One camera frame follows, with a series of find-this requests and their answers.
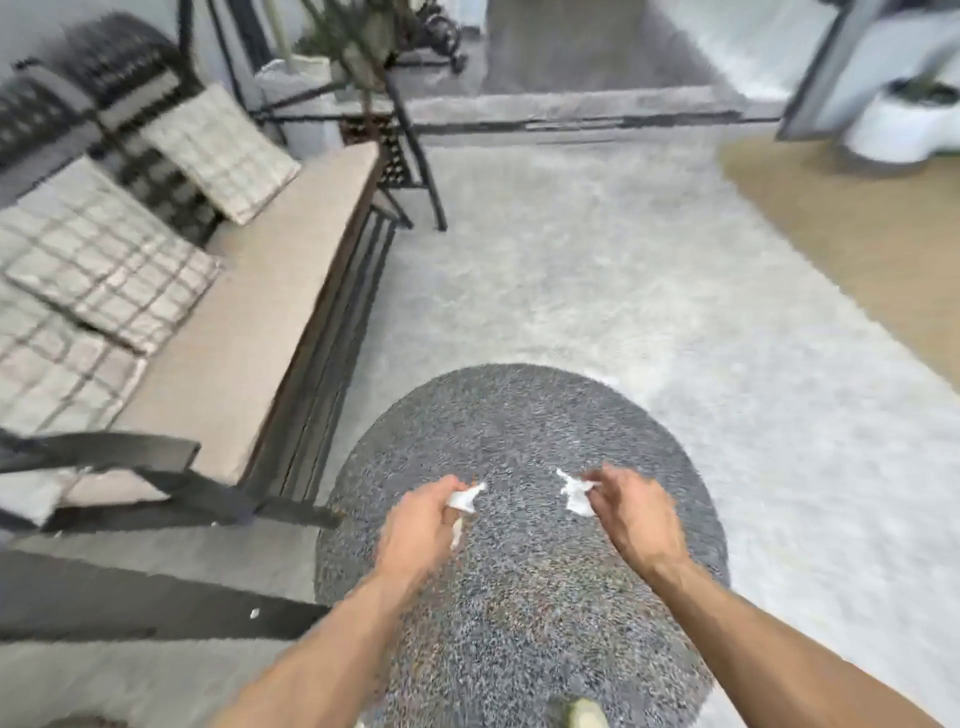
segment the bench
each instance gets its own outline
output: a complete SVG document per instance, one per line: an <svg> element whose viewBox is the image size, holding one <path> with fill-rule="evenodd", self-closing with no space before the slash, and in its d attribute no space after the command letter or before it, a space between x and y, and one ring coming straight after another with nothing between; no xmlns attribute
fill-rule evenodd
<svg viewBox="0 0 960 728"><path fill-rule="evenodd" d="M386 254L408 218L395 201L374 201L385 156L367 142L309 160L246 225L224 221L140 138L203 90L176 46L119 13L40 49L0 89L0 131L19 134L15 158L0 154L6 189L86 152L223 263L107 429L0 433L0 473L82 469L43 531L340 520L313 501ZM26 153L45 158L36 179L23 177ZM4 526L36 528L0 513Z"/></svg>

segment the forearm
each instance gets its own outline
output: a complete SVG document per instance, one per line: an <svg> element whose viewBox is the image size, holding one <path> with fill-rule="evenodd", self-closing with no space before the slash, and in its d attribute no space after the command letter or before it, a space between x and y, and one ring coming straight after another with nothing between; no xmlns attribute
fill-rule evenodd
<svg viewBox="0 0 960 728"><path fill-rule="evenodd" d="M370 576L214 720L215 728L353 728L409 585Z"/></svg>
<svg viewBox="0 0 960 728"><path fill-rule="evenodd" d="M648 581L751 728L939 725L691 561L660 563Z"/></svg>

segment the throw pillow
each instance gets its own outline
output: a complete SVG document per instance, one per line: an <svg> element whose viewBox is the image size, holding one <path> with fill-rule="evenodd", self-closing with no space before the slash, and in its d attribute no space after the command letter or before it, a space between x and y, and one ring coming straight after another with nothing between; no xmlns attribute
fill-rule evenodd
<svg viewBox="0 0 960 728"><path fill-rule="evenodd" d="M0 211L0 266L53 306L144 354L219 271L88 158Z"/></svg>
<svg viewBox="0 0 960 728"><path fill-rule="evenodd" d="M107 427L146 361L0 278L0 428L22 437ZM42 524L72 470L0 475L0 508Z"/></svg>
<svg viewBox="0 0 960 728"><path fill-rule="evenodd" d="M300 170L219 85L163 114L142 134L240 225Z"/></svg>

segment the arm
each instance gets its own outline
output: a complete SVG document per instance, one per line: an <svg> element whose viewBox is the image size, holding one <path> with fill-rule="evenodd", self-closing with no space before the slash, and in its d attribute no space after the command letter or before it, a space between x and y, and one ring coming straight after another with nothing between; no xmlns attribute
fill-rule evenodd
<svg viewBox="0 0 960 728"><path fill-rule="evenodd" d="M353 728L403 611L449 556L459 513L446 501L466 488L448 475L407 493L384 523L370 575L244 688L214 728Z"/></svg>
<svg viewBox="0 0 960 728"><path fill-rule="evenodd" d="M940 724L899 693L717 584L686 551L655 480L604 466L588 497L613 545L663 600L752 728Z"/></svg>

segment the white tissue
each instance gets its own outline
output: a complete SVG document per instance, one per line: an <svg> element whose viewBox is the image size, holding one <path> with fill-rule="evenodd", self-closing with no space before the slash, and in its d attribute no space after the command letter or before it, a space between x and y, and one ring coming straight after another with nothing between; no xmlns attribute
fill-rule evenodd
<svg viewBox="0 0 960 728"><path fill-rule="evenodd" d="M446 504L451 508L456 508L458 511L463 511L464 513L476 513L476 511L473 510L473 499L477 497L477 494L480 493L480 491L485 490L487 490L487 483L474 485L472 488L467 488L465 491L457 491L447 499Z"/></svg>
<svg viewBox="0 0 960 728"><path fill-rule="evenodd" d="M467 488L465 491L457 491L452 496L446 500L446 504L450 508L456 508L458 511L463 511L464 513L476 513L473 509L473 499L477 497L477 494L480 491L487 490L487 483L480 483L480 485L474 485L472 488ZM460 545L460 537L464 533L464 520L463 518L457 519L457 522L453 524L453 542L450 544L450 550Z"/></svg>
<svg viewBox="0 0 960 728"><path fill-rule="evenodd" d="M464 519L461 516L453 524L453 541L450 542L450 550L453 551L460 545L460 537L464 535Z"/></svg>
<svg viewBox="0 0 960 728"><path fill-rule="evenodd" d="M573 511L578 516L595 516L593 506L587 500L587 491L596 483L567 475L560 468L557 469L557 475L564 479L560 495L566 496L566 510Z"/></svg>

